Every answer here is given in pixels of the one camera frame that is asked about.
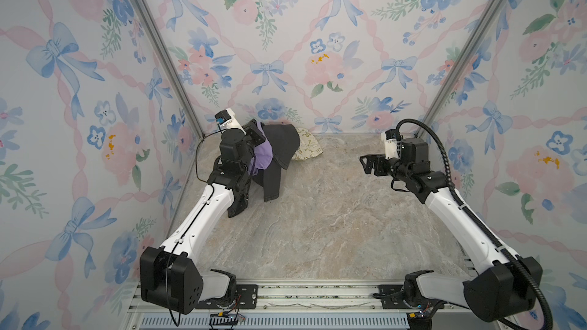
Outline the purple cloth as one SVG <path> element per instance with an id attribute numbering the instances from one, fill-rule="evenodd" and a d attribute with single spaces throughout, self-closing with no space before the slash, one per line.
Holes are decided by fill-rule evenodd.
<path id="1" fill-rule="evenodd" d="M 265 135 L 263 125 L 261 124 L 261 122 L 258 121 L 255 121 L 255 125 L 258 131 L 261 133 L 261 136 L 264 138 L 264 141 L 259 145 L 256 145 L 254 148 L 254 156 L 249 167 L 250 176 L 256 175 L 259 171 L 267 170 L 267 168 L 273 160 L 273 150 L 271 142 Z"/>

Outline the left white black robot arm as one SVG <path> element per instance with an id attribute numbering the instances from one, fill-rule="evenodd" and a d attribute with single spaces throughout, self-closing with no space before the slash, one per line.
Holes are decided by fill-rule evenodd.
<path id="1" fill-rule="evenodd" d="M 237 303 L 235 275 L 200 273 L 197 261 L 220 218 L 232 218 L 248 207 L 255 148 L 265 140 L 255 120 L 243 126 L 233 119 L 223 121 L 220 156 L 199 201 L 169 238 L 159 247 L 147 247 L 140 257 L 143 301 L 182 315 L 202 303 L 219 308 Z"/>

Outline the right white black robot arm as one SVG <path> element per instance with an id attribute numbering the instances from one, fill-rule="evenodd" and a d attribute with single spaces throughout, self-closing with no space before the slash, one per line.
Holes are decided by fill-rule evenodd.
<path id="1" fill-rule="evenodd" d="M 431 169 L 425 141 L 386 138 L 383 154 L 366 154 L 359 162 L 366 174 L 404 183 L 405 192 L 440 218 L 472 261 L 476 275 L 469 279 L 432 270 L 407 274 L 398 297 L 416 310 L 414 319 L 430 319 L 439 307 L 452 304 L 470 310 L 484 322 L 514 328 L 510 317 L 539 308 L 541 327 L 552 328 L 553 316 L 540 289 L 541 265 L 535 258 L 521 257 L 497 238 L 464 202 L 451 177 Z"/>

